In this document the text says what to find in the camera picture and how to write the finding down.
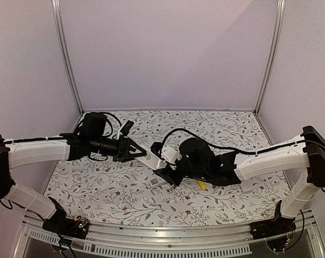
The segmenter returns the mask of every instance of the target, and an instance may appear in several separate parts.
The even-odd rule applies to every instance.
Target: floral tablecloth
[[[121,121],[134,121],[129,137],[150,146],[173,128],[183,127],[209,142],[241,149],[268,145],[250,112],[213,111],[117,111]],[[115,131],[116,121],[109,117]],[[167,144],[177,147],[190,137],[172,135]],[[275,203],[289,187],[284,174],[252,178],[254,191],[243,193],[238,185],[202,191],[196,181],[184,180],[172,189],[165,184],[151,188],[153,172],[139,161],[97,162],[83,158],[58,163],[45,192],[59,201],[69,215],[91,221],[139,226],[204,226],[239,223],[270,217]]]

